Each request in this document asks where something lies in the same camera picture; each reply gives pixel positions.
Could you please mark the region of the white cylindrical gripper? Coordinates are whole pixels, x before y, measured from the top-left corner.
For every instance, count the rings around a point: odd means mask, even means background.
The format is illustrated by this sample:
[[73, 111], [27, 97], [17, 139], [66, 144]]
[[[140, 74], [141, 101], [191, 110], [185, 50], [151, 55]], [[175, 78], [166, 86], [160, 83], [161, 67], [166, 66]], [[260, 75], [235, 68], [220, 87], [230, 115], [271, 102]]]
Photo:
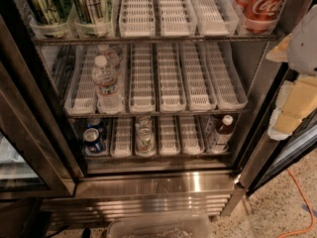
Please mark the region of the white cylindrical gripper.
[[[317, 75], [317, 5], [294, 28], [291, 35], [271, 49], [265, 57], [274, 62], [288, 62], [299, 73]], [[300, 75], [281, 86], [269, 120], [268, 135], [285, 140], [317, 108], [317, 77]]]

